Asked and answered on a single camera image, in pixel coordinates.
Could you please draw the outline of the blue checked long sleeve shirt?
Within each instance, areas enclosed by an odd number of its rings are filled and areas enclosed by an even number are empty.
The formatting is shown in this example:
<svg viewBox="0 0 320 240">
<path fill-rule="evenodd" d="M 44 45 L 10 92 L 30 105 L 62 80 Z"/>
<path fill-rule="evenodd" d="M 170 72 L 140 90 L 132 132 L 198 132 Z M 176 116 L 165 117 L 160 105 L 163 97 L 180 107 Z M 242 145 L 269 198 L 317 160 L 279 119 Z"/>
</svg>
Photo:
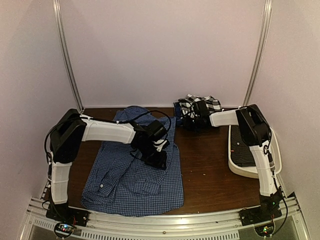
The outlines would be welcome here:
<svg viewBox="0 0 320 240">
<path fill-rule="evenodd" d="M 82 191 L 81 204 L 93 211 L 129 217 L 160 215 L 184 205 L 175 117 L 161 117 L 168 129 L 166 169 L 141 161 L 130 145 L 104 141 Z"/>
</svg>

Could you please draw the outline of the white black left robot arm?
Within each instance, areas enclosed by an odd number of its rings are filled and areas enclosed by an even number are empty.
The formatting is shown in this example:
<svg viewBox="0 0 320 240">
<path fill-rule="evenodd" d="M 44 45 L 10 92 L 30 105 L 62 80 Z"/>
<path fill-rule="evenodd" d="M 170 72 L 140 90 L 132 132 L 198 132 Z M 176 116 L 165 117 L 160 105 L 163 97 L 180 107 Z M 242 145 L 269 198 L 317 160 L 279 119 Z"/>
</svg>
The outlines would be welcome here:
<svg viewBox="0 0 320 240">
<path fill-rule="evenodd" d="M 68 204 L 70 168 L 77 158 L 82 142 L 110 141 L 129 144 L 141 153 L 141 161 L 156 169 L 167 167 L 165 148 L 169 144 L 169 130 L 158 120 L 148 125 L 129 120 L 106 120 L 80 114 L 69 109 L 51 128 L 44 140 L 44 152 L 48 164 L 49 208 L 47 217 L 61 221 L 85 221 L 86 210 L 74 210 Z"/>
</svg>

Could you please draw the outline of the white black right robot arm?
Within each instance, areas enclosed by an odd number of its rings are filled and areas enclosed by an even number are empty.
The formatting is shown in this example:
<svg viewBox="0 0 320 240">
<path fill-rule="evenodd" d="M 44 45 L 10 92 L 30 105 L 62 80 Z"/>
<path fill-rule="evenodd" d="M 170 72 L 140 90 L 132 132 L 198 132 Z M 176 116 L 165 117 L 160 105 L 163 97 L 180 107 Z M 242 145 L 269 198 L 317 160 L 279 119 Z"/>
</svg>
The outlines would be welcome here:
<svg viewBox="0 0 320 240">
<path fill-rule="evenodd" d="M 238 126 L 242 141 L 248 146 L 259 179 L 260 206 L 242 210 L 242 214 L 256 215 L 266 221 L 281 216 L 280 202 L 283 195 L 277 174 L 275 159 L 272 155 L 273 131 L 255 104 L 232 110 L 210 112 L 203 102 L 194 103 L 192 110 L 181 113 L 181 122 L 190 129 L 207 126 Z"/>
</svg>

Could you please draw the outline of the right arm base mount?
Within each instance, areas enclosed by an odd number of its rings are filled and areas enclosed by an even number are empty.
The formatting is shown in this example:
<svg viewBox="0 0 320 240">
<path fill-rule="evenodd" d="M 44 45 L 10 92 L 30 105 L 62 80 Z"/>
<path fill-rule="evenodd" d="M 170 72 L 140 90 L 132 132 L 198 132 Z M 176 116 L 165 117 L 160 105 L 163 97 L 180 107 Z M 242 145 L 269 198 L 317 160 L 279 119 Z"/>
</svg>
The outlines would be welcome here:
<svg viewBox="0 0 320 240">
<path fill-rule="evenodd" d="M 280 209 L 272 210 L 271 213 L 265 213 L 261 210 L 260 206 L 244 208 L 238 213 L 242 226 L 259 224 L 262 222 L 271 221 L 272 218 L 279 218 L 282 216 Z"/>
</svg>

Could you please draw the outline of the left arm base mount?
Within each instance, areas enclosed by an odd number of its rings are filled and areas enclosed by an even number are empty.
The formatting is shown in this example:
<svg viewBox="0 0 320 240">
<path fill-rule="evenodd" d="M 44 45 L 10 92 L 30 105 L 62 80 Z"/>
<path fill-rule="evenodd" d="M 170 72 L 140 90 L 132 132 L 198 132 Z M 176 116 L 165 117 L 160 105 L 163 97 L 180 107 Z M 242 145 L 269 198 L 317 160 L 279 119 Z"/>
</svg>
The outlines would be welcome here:
<svg viewBox="0 0 320 240">
<path fill-rule="evenodd" d="M 83 209 L 72 208 L 65 204 L 50 204 L 45 216 L 49 219 L 67 223 L 69 225 L 86 227 L 89 212 Z"/>
</svg>

